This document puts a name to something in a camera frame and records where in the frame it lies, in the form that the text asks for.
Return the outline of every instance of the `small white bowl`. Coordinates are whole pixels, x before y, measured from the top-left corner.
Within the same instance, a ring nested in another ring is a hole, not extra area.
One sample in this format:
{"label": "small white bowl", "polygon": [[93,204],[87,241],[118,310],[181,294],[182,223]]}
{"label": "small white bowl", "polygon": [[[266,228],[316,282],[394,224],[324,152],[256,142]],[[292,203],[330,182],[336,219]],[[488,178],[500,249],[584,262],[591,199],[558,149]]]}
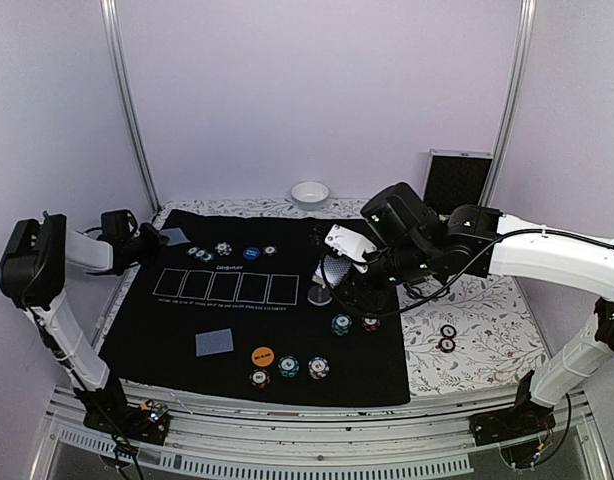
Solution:
{"label": "small white bowl", "polygon": [[313,211],[323,206],[329,197],[329,189],[318,182],[302,182],[291,189],[291,198],[302,210]]}

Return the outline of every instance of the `floral tablecloth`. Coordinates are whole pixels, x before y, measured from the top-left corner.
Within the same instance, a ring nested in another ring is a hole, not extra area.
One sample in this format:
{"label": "floral tablecloth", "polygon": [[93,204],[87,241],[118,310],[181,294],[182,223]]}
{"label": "floral tablecloth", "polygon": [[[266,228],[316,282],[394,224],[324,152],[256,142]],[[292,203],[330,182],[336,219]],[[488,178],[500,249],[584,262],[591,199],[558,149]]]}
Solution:
{"label": "floral tablecloth", "polygon": [[[167,203],[154,221],[161,228],[169,213],[185,210],[199,215],[236,217],[359,218],[363,199],[333,199],[316,212],[299,210],[287,199],[193,201]],[[138,269],[125,277],[110,309],[101,335],[99,351]],[[429,293],[438,287],[421,287]],[[411,302],[400,292],[401,307]],[[533,318],[514,280],[490,276],[464,276],[450,293],[401,316],[409,386],[412,397],[473,391],[516,383],[527,371],[546,361],[545,348]],[[457,330],[456,349],[437,348],[440,327]]]}

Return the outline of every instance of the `red poker chip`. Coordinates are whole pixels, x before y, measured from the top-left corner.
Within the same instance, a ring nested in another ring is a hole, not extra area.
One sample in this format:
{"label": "red poker chip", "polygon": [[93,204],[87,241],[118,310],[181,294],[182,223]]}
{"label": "red poker chip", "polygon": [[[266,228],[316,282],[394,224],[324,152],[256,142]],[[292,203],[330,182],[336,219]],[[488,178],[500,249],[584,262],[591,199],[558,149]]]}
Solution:
{"label": "red poker chip", "polygon": [[443,353],[451,353],[456,349],[456,344],[451,338],[441,338],[438,342],[438,350]]}
{"label": "red poker chip", "polygon": [[443,338],[454,338],[456,336],[456,328],[453,325],[443,325],[440,327],[440,334]]}

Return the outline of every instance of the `poker chip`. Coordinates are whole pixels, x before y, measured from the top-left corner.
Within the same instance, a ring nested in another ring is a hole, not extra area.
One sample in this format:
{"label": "poker chip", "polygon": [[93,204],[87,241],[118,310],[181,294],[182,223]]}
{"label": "poker chip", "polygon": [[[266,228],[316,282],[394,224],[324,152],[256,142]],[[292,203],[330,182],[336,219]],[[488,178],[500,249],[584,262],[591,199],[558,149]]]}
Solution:
{"label": "poker chip", "polygon": [[245,257],[245,260],[256,260],[260,257],[260,250],[256,247],[246,248],[245,251],[243,251],[243,257]]}
{"label": "poker chip", "polygon": [[438,342],[438,350],[443,353],[451,353],[456,348],[456,344],[451,338],[441,338]]}
{"label": "poker chip", "polygon": [[205,255],[200,257],[200,261],[203,262],[203,263],[209,263],[213,259],[214,259],[214,254],[213,253],[209,253],[209,252],[206,252]]}
{"label": "poker chip", "polygon": [[380,320],[377,318],[363,318],[363,328],[368,332],[375,332],[380,327]]}
{"label": "poker chip", "polygon": [[221,255],[223,257],[226,257],[232,252],[231,245],[229,245],[227,242],[221,242],[217,244],[216,247],[214,248],[216,250],[216,253],[218,253],[218,255]]}
{"label": "poker chip", "polygon": [[456,329],[453,325],[443,325],[440,327],[440,334],[444,338],[454,338],[456,336]]}
{"label": "poker chip", "polygon": [[298,375],[298,360],[295,357],[287,356],[278,360],[278,370],[280,374],[285,378],[293,378]]}
{"label": "poker chip", "polygon": [[251,361],[257,367],[268,367],[274,361],[274,351],[269,347],[258,347],[251,354]]}
{"label": "poker chip", "polygon": [[331,330],[339,337],[347,335],[351,329],[351,317],[349,315],[336,315],[331,321]]}
{"label": "poker chip", "polygon": [[331,302],[331,293],[325,287],[314,285],[307,292],[307,300],[312,305],[324,307]]}
{"label": "poker chip", "polygon": [[311,378],[320,380],[329,373],[329,362],[322,357],[314,357],[309,361],[308,368]]}
{"label": "poker chip", "polygon": [[249,376],[249,381],[256,388],[265,388],[271,383],[271,377],[269,376],[269,372],[267,372],[267,370],[257,368]]}

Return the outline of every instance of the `teal poker chip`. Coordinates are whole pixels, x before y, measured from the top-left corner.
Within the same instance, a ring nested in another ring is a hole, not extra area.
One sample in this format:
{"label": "teal poker chip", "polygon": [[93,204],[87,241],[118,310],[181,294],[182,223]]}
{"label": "teal poker chip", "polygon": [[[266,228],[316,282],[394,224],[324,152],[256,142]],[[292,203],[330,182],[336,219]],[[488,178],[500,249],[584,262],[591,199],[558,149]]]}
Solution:
{"label": "teal poker chip", "polygon": [[338,336],[347,335],[351,329],[351,317],[349,315],[336,315],[331,321],[331,330]]}
{"label": "teal poker chip", "polygon": [[321,380],[329,374],[329,362],[323,357],[314,357],[309,361],[309,375],[314,380]]}
{"label": "teal poker chip", "polygon": [[295,357],[287,356],[282,357],[278,360],[278,370],[280,374],[285,378],[292,378],[298,375],[298,370],[300,366],[298,365],[298,360]]}

